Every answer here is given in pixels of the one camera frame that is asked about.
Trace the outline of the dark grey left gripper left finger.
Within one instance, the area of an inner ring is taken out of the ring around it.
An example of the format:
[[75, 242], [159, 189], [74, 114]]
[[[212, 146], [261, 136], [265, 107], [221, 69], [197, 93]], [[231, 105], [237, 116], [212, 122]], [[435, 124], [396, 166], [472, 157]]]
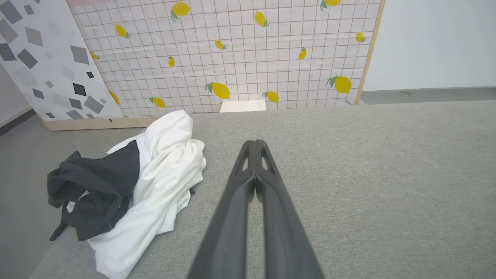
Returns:
[[189, 279], [246, 278], [248, 206], [255, 191], [254, 148], [254, 141], [241, 147], [189, 269]]

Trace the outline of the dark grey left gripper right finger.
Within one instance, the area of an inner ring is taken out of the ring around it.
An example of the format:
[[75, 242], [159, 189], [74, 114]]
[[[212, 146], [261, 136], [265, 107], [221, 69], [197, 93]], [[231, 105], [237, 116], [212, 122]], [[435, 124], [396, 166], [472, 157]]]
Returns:
[[268, 145], [255, 142], [255, 191], [263, 205], [265, 277], [324, 279]]

